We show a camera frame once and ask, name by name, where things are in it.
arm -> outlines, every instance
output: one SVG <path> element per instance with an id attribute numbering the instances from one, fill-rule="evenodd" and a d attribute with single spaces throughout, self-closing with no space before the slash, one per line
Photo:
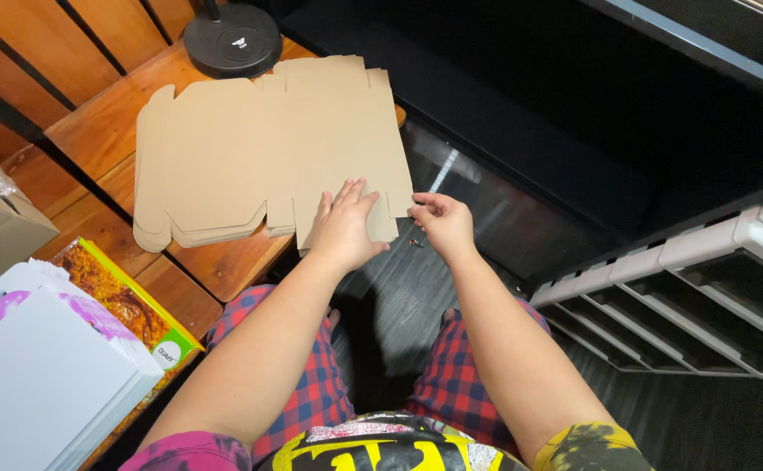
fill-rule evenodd
<path id="1" fill-rule="evenodd" d="M 364 178 L 349 179 L 334 201 L 324 192 L 311 251 L 205 358 L 141 449 L 176 433 L 203 431 L 234 437 L 250 450 L 266 432 L 297 387 L 335 286 L 390 249 L 367 236 L 367 215 L 379 194 L 361 198 L 365 186 Z"/>
<path id="2" fill-rule="evenodd" d="M 614 423 L 561 348 L 483 261 L 469 208 L 445 195 L 414 199 L 426 203 L 411 211 L 451 268 L 480 379 L 523 460 L 533 463 L 547 440 L 571 425 Z"/>

left hand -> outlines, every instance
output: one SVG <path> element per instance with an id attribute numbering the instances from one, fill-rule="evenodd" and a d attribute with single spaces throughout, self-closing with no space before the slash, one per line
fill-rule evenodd
<path id="1" fill-rule="evenodd" d="M 358 178 L 357 182 L 350 178 L 334 200 L 328 190 L 324 191 L 314 221 L 314 239 L 308 257 L 325 260 L 343 275 L 390 250 L 387 242 L 373 242 L 367 235 L 367 216 L 378 200 L 379 192 L 361 198 L 366 186 L 366 178 Z"/>

foot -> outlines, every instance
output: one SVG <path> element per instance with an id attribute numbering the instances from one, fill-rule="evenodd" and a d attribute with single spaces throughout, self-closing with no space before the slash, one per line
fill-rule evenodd
<path id="1" fill-rule="evenodd" d="M 329 332 L 331 332 L 340 321 L 340 311 L 333 309 L 331 306 L 326 306 L 326 315 L 329 318 Z"/>

wooden wall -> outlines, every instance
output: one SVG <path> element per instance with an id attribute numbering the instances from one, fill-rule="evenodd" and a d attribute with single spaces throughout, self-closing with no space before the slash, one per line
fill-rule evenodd
<path id="1" fill-rule="evenodd" d="M 189 0 L 0 0 L 0 162 L 171 45 Z"/>

flat cardboard sheet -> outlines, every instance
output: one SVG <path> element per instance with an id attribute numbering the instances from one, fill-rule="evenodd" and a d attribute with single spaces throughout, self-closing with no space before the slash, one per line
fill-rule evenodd
<path id="1" fill-rule="evenodd" d="M 311 247 L 320 196 L 364 176 L 373 241 L 398 235 L 413 193 L 385 70 L 356 56 L 292 59 L 273 75 L 156 91 L 137 118 L 134 238 L 159 252 L 249 236 Z"/>

